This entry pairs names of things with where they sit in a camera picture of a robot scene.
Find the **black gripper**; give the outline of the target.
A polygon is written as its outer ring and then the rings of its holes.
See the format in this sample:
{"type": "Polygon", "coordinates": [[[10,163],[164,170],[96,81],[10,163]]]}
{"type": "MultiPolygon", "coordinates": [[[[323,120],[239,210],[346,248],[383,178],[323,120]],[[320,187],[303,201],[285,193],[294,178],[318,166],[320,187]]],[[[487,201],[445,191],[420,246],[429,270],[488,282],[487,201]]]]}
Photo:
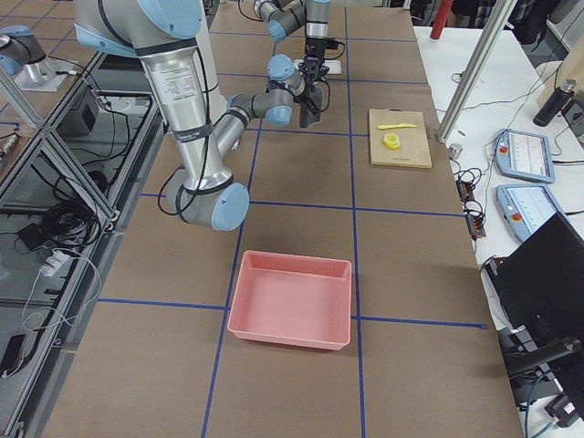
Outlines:
{"type": "Polygon", "coordinates": [[[322,80],[328,73],[326,66],[326,50],[328,40],[319,37],[305,39],[305,51],[302,72],[305,80],[322,80]]]}
{"type": "Polygon", "coordinates": [[[310,80],[305,81],[300,79],[297,86],[294,101],[303,110],[318,110],[319,109],[319,86],[314,85],[310,80]]]}

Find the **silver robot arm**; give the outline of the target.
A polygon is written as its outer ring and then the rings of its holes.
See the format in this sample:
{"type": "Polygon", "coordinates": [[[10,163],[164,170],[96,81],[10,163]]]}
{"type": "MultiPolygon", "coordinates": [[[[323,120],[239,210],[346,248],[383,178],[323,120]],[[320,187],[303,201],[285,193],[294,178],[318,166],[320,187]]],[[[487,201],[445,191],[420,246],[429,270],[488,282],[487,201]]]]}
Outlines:
{"type": "Polygon", "coordinates": [[[167,214],[188,224],[232,231],[249,206],[245,186],[235,182],[224,156],[251,120],[276,126],[290,122],[292,107],[304,110],[304,122],[317,120],[322,92],[285,55],[268,63],[264,93],[232,97],[218,120],[211,115],[201,38],[207,28],[200,1],[77,1],[75,29],[80,44],[98,52],[137,58],[182,156],[170,178],[167,214]]]}
{"type": "Polygon", "coordinates": [[[309,82],[321,82],[329,72],[326,52],[329,47],[330,1],[271,1],[253,2],[257,19],[266,24],[268,34],[276,44],[303,29],[304,57],[301,72],[309,82]]]}

